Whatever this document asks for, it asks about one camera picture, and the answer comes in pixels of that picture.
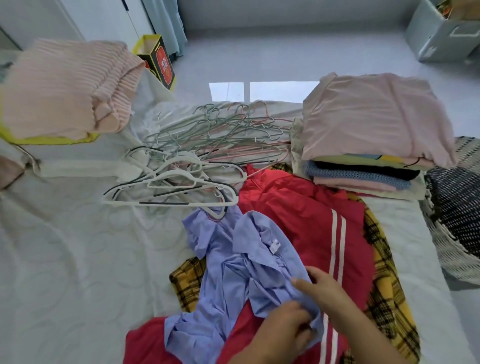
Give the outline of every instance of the tile floor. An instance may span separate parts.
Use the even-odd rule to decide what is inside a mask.
[[[418,63],[402,30],[257,28],[189,36],[174,63],[182,103],[302,102],[329,72],[392,72],[427,79],[445,104],[455,135],[480,137],[480,59],[469,63]],[[480,289],[453,292],[472,350],[480,363]]]

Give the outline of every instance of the pink sweater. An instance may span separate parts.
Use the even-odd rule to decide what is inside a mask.
[[[17,138],[118,132],[143,67],[122,42],[39,39],[5,81],[3,121]]]

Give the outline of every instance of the light blue curtain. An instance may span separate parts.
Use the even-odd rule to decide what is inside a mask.
[[[157,34],[165,43],[167,53],[181,56],[187,37],[180,19],[177,0],[142,0]]]

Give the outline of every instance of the stack of folded clothes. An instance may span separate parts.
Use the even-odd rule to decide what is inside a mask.
[[[296,174],[383,197],[422,199],[421,171],[455,165],[452,125],[429,84],[390,73],[323,77],[291,139]]]

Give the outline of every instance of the blue shirt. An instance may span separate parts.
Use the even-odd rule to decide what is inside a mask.
[[[313,300],[297,291],[291,277],[310,281],[291,242],[267,216],[238,206],[220,221],[198,209],[183,224],[195,255],[207,258],[200,297],[192,313],[165,320],[165,348],[184,364],[215,363],[247,299],[253,313],[267,317],[274,308],[296,300],[310,312],[320,341],[323,325]]]

